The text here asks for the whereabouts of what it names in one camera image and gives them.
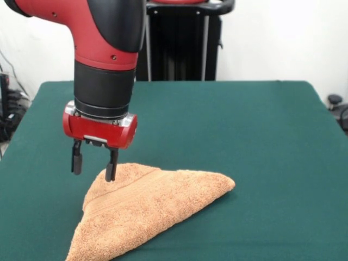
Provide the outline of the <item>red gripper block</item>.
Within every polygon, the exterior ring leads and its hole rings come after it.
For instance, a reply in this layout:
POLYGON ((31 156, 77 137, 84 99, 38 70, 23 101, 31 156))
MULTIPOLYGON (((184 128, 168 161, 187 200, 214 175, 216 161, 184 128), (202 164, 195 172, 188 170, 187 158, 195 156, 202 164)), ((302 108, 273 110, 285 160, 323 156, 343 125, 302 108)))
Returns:
MULTIPOLYGON (((97 120, 81 115, 74 101, 69 101, 63 112, 63 129, 67 136, 74 138, 72 146, 71 172, 82 172, 82 154, 80 147, 84 140, 104 144, 109 148, 127 149, 132 143, 138 118, 127 113, 120 120, 97 120)), ((110 150, 110 160, 105 168, 105 180, 113 182, 116 176, 119 150, 110 150)))

